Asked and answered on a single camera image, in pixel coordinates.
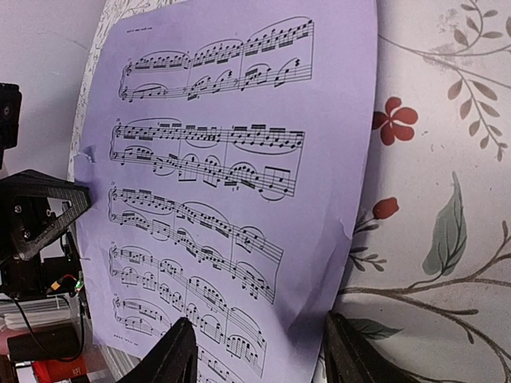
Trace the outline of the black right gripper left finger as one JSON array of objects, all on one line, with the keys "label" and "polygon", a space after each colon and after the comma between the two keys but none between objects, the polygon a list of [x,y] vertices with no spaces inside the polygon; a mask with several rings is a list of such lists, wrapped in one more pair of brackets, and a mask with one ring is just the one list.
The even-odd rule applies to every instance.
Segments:
[{"label": "black right gripper left finger", "polygon": [[140,382],[196,382],[197,344],[192,323],[179,318],[137,366]]}]

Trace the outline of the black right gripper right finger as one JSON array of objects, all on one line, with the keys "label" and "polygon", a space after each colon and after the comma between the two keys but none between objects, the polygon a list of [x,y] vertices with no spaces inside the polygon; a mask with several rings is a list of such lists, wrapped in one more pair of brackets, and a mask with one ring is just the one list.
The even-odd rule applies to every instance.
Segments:
[{"label": "black right gripper right finger", "polygon": [[411,382],[339,313],[329,312],[323,333],[327,382]]}]

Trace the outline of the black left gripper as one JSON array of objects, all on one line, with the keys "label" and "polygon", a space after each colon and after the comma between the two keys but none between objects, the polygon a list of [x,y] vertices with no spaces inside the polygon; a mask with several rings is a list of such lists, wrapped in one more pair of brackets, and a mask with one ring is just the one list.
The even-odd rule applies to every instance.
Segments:
[{"label": "black left gripper", "polygon": [[25,170],[1,180],[1,293],[12,299],[77,294],[80,261],[68,227],[89,189]]}]

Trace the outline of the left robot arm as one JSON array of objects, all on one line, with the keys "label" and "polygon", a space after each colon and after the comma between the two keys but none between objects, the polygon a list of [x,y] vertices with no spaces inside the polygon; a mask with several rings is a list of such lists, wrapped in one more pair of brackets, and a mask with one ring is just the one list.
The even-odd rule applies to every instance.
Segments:
[{"label": "left robot arm", "polygon": [[34,328],[24,302],[79,296],[81,261],[73,229],[92,206],[89,189],[25,170],[1,181],[1,292],[18,309],[27,334],[8,338],[11,360],[76,361],[85,331],[70,324]]}]

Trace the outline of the purple sheet music page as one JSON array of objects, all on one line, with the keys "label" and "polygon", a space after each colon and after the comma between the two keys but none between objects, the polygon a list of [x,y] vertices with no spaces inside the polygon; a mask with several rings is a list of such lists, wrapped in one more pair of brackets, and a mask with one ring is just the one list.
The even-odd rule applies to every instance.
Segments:
[{"label": "purple sheet music page", "polygon": [[193,324],[202,382],[309,382],[355,227],[373,1],[184,1],[119,20],[74,162],[94,339]]}]

